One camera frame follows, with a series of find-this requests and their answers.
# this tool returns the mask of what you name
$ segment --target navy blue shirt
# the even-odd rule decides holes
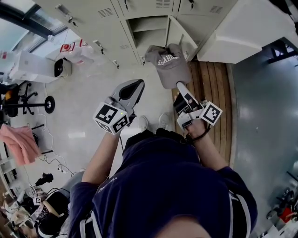
[[[103,238],[151,238],[180,215],[194,217],[211,237],[225,238],[229,190],[244,197],[253,228],[256,202],[236,172],[201,166],[190,145],[149,138],[128,148],[120,169],[100,187],[84,182],[73,187],[68,234],[80,237],[79,223],[92,209]]]

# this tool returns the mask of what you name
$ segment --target wrist strap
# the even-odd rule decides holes
[[[210,131],[210,128],[211,128],[211,125],[209,124],[207,129],[205,130],[205,132],[198,136],[198,137],[195,137],[195,138],[191,138],[189,134],[186,135],[184,141],[180,140],[180,143],[181,144],[192,144],[192,142],[196,141],[196,140],[199,140],[201,138],[203,138],[209,131]]]

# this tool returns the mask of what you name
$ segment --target pink towel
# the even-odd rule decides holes
[[[18,166],[33,163],[41,155],[28,126],[13,128],[3,124],[0,140],[8,146]]]

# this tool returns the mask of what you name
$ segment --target gray floor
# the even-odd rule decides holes
[[[237,152],[234,169],[258,205],[252,237],[272,223],[266,214],[286,187],[297,187],[298,64],[296,58],[268,65],[255,55],[233,67],[237,97]]]

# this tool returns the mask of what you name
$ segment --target hand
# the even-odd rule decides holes
[[[186,127],[186,129],[192,138],[202,135],[206,130],[202,119],[192,120],[191,124]]]

